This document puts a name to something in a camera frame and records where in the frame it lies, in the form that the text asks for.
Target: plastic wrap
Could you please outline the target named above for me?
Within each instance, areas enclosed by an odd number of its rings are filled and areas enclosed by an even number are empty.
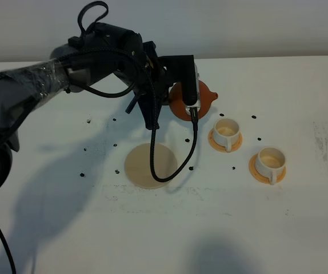
[[[3,73],[39,102],[36,108],[69,86],[61,63],[55,59],[29,67],[7,70]]]
[[[15,123],[32,100],[37,102],[36,109],[68,86],[66,73],[56,60],[3,71],[0,76],[0,136]],[[19,150],[17,133],[9,143],[13,150]]]

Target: white cup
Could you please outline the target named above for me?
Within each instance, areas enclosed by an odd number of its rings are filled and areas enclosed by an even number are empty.
[[[231,151],[232,146],[239,139],[239,134],[239,124],[232,119],[221,118],[214,125],[214,141],[218,145],[225,147],[227,152]]]
[[[270,184],[277,182],[277,176],[282,174],[285,165],[285,154],[275,147],[261,149],[255,160],[255,169],[259,174],[267,177]]]

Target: wooden disc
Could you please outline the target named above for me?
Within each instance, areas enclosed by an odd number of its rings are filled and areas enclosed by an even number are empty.
[[[243,143],[243,136],[240,133],[239,139],[237,140],[237,142],[231,146],[231,151],[226,151],[225,147],[220,146],[218,143],[215,142],[213,134],[214,134],[214,129],[212,129],[209,133],[209,136],[208,136],[209,143],[213,148],[215,148],[217,151],[220,151],[220,152],[233,152],[235,150],[238,150]]]
[[[156,144],[154,166],[157,176],[166,178],[177,170],[178,164],[174,153],[169,148]],[[163,187],[170,182],[160,183],[151,175],[150,144],[142,144],[128,154],[125,160],[125,173],[135,186],[149,190]]]
[[[255,169],[255,160],[257,158],[258,154],[255,154],[249,161],[249,171],[252,174],[252,176],[260,181],[261,183],[265,183],[265,184],[271,184],[269,182],[269,179],[267,177],[264,177],[263,175],[259,174],[259,172]],[[279,183],[286,175],[286,167],[283,169],[283,172],[277,176],[277,182]]]

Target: table surface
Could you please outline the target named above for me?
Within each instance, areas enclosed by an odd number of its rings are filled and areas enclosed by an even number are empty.
[[[190,163],[157,190],[133,186],[123,170],[150,140],[139,108],[125,113],[132,94],[63,92],[27,118],[0,189],[0,226],[19,273],[328,273],[328,57],[196,63],[219,98],[199,121]],[[125,85],[112,76],[95,87]],[[207,141],[220,113],[243,135],[230,154]],[[165,107],[159,125],[157,141],[182,162],[191,123]],[[274,186],[248,170],[263,146],[287,157]],[[9,273],[1,242],[0,273]]]

